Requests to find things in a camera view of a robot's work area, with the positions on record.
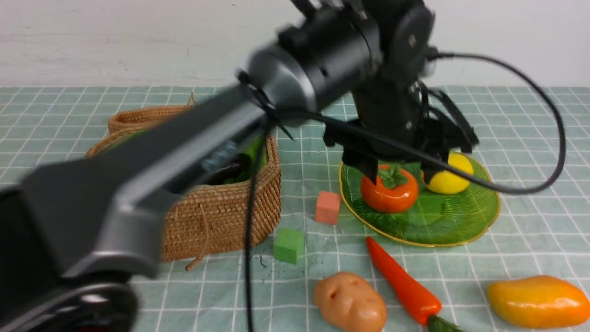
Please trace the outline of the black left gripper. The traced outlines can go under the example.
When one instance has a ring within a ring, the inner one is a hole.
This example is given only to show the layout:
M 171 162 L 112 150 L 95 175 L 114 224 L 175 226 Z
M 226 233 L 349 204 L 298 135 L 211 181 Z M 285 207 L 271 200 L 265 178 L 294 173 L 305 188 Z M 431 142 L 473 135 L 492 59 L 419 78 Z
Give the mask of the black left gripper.
M 471 153 L 480 139 L 459 107 L 441 89 L 416 83 L 396 90 L 380 78 L 366 82 L 352 92 L 358 119 L 348 124 L 403 143 L 448 164 L 452 149 Z M 343 150 L 342 162 L 359 170 L 377 184 L 379 154 L 373 150 Z M 425 185 L 445 169 L 421 162 Z

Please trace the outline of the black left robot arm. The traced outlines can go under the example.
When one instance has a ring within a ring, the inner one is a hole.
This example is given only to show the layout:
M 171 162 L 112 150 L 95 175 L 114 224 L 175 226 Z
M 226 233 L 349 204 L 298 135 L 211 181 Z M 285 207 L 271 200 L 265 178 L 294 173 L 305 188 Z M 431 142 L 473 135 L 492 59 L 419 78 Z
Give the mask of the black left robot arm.
M 34 168 L 1 191 L 1 330 L 129 332 L 128 281 L 158 271 L 165 215 L 275 127 L 322 120 L 343 94 L 406 93 L 426 64 L 421 0 L 295 0 L 305 19 L 238 83 L 89 159 Z

